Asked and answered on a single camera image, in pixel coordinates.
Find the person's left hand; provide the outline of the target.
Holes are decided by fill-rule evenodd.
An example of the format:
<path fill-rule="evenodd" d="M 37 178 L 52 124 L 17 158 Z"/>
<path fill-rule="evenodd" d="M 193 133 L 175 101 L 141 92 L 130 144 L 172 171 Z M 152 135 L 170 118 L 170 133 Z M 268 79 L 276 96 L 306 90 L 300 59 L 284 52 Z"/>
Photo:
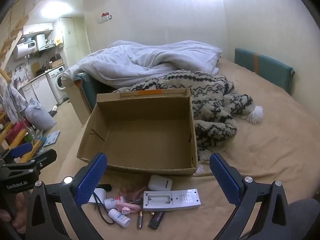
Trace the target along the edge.
<path fill-rule="evenodd" d="M 20 234 L 25 234 L 28 210 L 23 193 L 1 197 L 1 221 L 10 222 Z"/>

